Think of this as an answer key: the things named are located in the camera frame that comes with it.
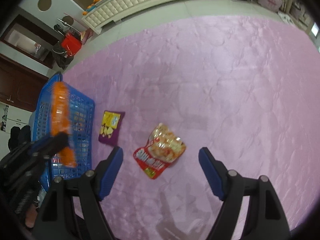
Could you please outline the left hand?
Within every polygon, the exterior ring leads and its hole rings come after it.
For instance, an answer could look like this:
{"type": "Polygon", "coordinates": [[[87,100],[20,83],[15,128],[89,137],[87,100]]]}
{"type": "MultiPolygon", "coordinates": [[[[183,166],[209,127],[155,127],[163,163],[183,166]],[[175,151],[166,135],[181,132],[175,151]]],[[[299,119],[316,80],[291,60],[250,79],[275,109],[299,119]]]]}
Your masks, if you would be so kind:
{"type": "Polygon", "coordinates": [[[37,215],[38,215],[38,212],[35,204],[31,204],[31,206],[29,207],[29,209],[25,214],[25,226],[27,228],[32,229],[34,227],[37,215]]]}

